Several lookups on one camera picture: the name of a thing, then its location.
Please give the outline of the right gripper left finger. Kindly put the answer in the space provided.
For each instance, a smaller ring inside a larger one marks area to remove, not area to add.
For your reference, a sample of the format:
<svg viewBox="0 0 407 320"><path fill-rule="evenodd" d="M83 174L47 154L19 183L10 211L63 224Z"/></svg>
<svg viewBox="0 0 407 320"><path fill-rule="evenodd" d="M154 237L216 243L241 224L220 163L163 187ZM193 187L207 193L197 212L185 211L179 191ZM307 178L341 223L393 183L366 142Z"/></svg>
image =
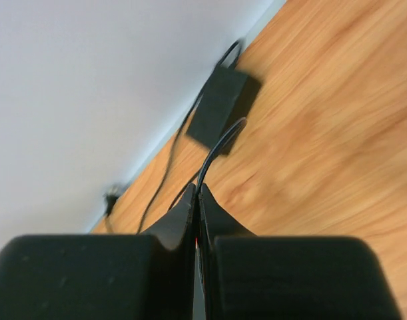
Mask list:
<svg viewBox="0 0 407 320"><path fill-rule="evenodd" d="M191 319L195 186L138 235L22 235L0 251L0 319Z"/></svg>

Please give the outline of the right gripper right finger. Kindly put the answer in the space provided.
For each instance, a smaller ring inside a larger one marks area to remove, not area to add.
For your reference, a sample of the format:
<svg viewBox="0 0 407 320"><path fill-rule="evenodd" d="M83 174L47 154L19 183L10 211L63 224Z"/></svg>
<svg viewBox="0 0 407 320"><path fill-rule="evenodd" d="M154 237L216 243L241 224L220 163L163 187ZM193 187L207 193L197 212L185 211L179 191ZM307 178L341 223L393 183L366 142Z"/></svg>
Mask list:
<svg viewBox="0 0 407 320"><path fill-rule="evenodd" d="M380 262L348 236L258 236L199 191L207 319L401 319Z"/></svg>

